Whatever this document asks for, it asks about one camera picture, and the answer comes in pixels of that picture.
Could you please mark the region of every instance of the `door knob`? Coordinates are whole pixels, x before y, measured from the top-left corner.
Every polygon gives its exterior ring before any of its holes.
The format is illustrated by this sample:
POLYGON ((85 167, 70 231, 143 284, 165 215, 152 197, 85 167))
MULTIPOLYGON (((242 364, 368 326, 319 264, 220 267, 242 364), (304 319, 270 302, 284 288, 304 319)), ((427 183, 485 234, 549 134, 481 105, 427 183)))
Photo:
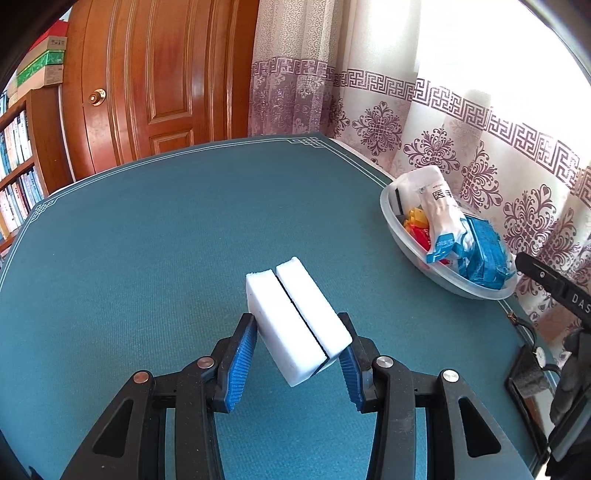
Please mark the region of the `door knob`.
POLYGON ((94 92, 92 92, 88 97, 88 103, 93 106, 99 106, 101 103, 105 101, 107 97, 107 92, 105 92, 102 88, 97 88, 94 92))

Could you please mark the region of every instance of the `white border line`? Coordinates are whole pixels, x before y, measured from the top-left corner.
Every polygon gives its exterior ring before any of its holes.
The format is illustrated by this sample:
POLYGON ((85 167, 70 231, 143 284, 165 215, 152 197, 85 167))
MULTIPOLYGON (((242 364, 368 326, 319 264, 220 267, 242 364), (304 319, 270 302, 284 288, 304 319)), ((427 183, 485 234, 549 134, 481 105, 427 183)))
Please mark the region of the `white border line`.
POLYGON ((313 148, 326 148, 327 150, 329 150, 330 152, 332 152, 336 156, 345 160, 349 165, 351 165, 355 169, 359 170, 363 175, 365 175, 367 178, 372 180, 374 183, 376 183, 380 187, 384 188, 388 184, 388 183, 384 182, 383 180, 381 180, 377 175, 375 175, 374 172, 367 170, 365 168, 365 166, 362 166, 361 164, 355 162, 353 159, 344 155, 342 152, 337 150, 333 145, 328 144, 324 140, 324 138, 319 138, 319 137, 314 137, 314 136, 309 136, 309 137, 274 137, 274 138, 260 138, 260 139, 256 139, 256 140, 241 139, 241 140, 235 141, 235 142, 222 143, 222 144, 216 144, 216 145, 207 144, 202 147, 192 148, 190 150, 184 150, 184 151, 180 151, 180 152, 174 152, 174 153, 171 153, 168 155, 163 155, 161 157, 148 158, 147 160, 138 160, 138 161, 130 163, 126 166, 116 167, 116 168, 113 168, 112 170, 107 170, 107 171, 99 173, 97 175, 93 175, 92 177, 89 177, 88 179, 84 179, 84 180, 78 181, 76 183, 73 183, 72 185, 65 187, 63 190, 58 190, 58 191, 54 192, 52 195, 49 195, 49 197, 44 199, 42 202, 35 205, 35 208, 29 214, 27 220, 25 221, 25 224, 21 228, 21 231, 18 233, 18 238, 12 244, 12 247, 10 249, 10 253, 8 254, 8 258, 6 260, 6 263, 4 264, 4 268, 2 269, 2 274, 0 275, 0 291, 2 291, 2 287, 4 286, 4 278, 6 277, 6 274, 8 272, 8 268, 10 267, 10 264, 12 263, 12 257, 14 256, 14 253, 16 252, 19 244, 21 243, 22 237, 25 235, 29 225, 31 225, 31 223, 33 223, 35 220, 37 220, 39 218, 39 216, 47 208, 54 205, 55 202, 58 201, 60 198, 62 198, 64 195, 67 195, 71 192, 75 192, 76 190, 81 189, 82 187, 85 187, 87 185, 90 185, 91 183, 94 183, 96 181, 110 177, 111 175, 116 175, 118 173, 130 170, 131 168, 137 168, 137 167, 147 165, 147 164, 150 164, 150 163, 153 163, 156 161, 166 160, 168 158, 179 157, 181 155, 189 155, 189 154, 201 152, 201 151, 216 150, 218 148, 226 148, 226 147, 234 147, 236 145, 252 145, 252 144, 278 142, 278 141, 287 141, 292 144, 308 145, 313 148))

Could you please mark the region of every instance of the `sheer curtain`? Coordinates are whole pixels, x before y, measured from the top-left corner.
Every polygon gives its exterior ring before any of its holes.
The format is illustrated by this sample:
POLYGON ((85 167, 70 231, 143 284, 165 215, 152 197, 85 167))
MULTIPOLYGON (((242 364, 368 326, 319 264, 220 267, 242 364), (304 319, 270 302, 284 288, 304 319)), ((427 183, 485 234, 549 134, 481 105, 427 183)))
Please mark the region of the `sheer curtain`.
MULTIPOLYGON (((591 86, 518 0, 261 0, 251 135, 321 131, 393 176, 437 165, 454 193, 584 288, 591 86)), ((576 319, 522 279, 555 354, 576 319)))

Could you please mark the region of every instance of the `red item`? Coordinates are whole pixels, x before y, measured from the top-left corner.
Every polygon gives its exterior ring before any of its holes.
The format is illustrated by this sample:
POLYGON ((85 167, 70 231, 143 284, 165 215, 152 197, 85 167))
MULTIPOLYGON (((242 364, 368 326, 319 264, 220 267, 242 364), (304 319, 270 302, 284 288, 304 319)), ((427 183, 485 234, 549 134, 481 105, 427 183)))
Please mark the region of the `red item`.
MULTIPOLYGON (((428 252, 431 248, 431 237, 429 237, 429 229, 419 228, 415 225, 411 225, 410 229, 413 238, 417 241, 419 245, 421 245, 421 247, 423 247, 428 252)), ((447 265, 449 263, 449 260, 444 258, 443 260, 440 260, 440 262, 443 265, 447 265)))
POLYGON ((52 26, 49 27, 49 30, 47 30, 41 37, 39 37, 35 41, 33 46, 31 46, 31 48, 29 48, 29 50, 32 50, 33 48, 35 48, 37 45, 39 45, 43 41, 44 38, 47 38, 49 35, 55 35, 56 37, 65 37, 67 31, 68 31, 68 22, 64 22, 63 20, 58 20, 52 26))

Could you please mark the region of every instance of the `table surface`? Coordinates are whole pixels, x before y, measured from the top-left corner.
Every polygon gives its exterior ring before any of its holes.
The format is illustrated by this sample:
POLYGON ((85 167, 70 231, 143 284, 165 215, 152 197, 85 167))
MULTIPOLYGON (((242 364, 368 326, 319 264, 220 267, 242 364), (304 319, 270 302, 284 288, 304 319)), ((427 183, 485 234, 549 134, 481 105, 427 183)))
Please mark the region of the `table surface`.
MULTIPOLYGON (((497 302, 406 259, 379 208, 389 181, 321 135, 263 137, 118 167, 35 207, 0 277, 0 429, 21 463, 59 478, 134 371, 209 353, 246 311, 245 275, 293 256, 380 352, 458 370, 530 463, 504 389, 521 340, 497 302)), ((356 411, 337 365, 290 388, 258 342, 242 402, 216 423, 228 480, 361 480, 375 414, 356 411)))

